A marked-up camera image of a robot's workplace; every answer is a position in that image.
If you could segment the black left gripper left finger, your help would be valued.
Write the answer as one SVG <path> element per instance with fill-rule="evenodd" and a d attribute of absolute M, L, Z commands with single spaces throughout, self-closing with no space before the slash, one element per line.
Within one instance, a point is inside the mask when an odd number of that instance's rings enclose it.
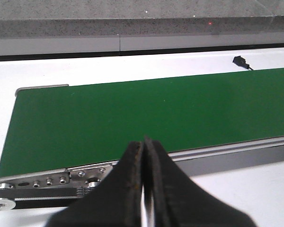
<path fill-rule="evenodd" d="M 104 180 L 92 192 L 52 215 L 46 226 L 141 226 L 142 153 L 142 142 L 130 142 Z"/>

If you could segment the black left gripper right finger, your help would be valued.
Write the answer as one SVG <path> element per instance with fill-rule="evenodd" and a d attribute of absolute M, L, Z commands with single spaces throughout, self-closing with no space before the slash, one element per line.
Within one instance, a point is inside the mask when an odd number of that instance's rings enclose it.
<path fill-rule="evenodd" d="M 158 140 L 144 139 L 143 184 L 152 227 L 254 227 L 244 212 L 194 183 Z"/>

